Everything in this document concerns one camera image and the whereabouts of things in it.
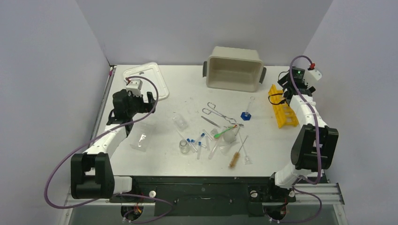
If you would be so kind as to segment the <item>large clear test tube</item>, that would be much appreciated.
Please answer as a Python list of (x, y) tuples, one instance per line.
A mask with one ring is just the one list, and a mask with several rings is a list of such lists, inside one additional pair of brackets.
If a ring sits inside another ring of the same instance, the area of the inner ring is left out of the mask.
[(216, 140), (216, 142), (215, 142), (215, 144), (214, 144), (214, 146), (213, 146), (213, 148), (212, 148), (212, 150), (210, 151), (210, 154), (209, 154), (209, 156), (208, 156), (208, 159), (209, 159), (209, 160), (211, 160), (211, 159), (214, 157), (214, 154), (215, 154), (217, 148), (219, 147), (219, 144), (220, 144), (221, 140), (222, 140), (221, 137), (217, 138), (217, 140)]

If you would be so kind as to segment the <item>yellow test tube rack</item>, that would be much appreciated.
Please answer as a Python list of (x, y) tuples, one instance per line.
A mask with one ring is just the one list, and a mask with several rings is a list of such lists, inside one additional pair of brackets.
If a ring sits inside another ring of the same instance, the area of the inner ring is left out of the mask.
[(277, 89), (275, 84), (272, 84), (268, 91), (268, 101), (273, 108), (278, 128), (299, 125), (295, 112), (287, 105), (283, 97), (283, 91)]

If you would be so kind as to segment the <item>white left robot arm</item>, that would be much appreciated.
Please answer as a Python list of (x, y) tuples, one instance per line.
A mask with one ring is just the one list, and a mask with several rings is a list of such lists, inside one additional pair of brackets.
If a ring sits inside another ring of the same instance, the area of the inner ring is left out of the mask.
[(71, 157), (71, 195), (74, 199), (107, 199), (116, 194), (129, 202), (139, 198), (140, 188), (133, 184), (131, 176), (115, 176), (111, 156), (133, 128), (133, 117), (138, 113), (153, 113), (156, 100), (152, 92), (134, 95), (122, 89), (113, 94), (111, 110), (103, 134), (83, 153)]

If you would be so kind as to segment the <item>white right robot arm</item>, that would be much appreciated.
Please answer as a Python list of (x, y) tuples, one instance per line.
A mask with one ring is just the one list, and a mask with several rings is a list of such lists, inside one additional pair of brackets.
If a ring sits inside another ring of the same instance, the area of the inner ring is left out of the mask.
[(264, 188), (270, 200), (277, 200), (283, 195), (283, 188), (291, 188), (296, 180), (305, 180), (311, 173), (320, 178), (322, 170), (332, 164), (339, 137), (338, 130), (327, 125), (315, 108), (314, 84), (322, 77), (320, 71), (293, 67), (283, 75), (277, 82), (281, 90), (272, 85), (268, 100), (279, 128), (300, 126), (300, 131), (291, 148), (291, 161)]

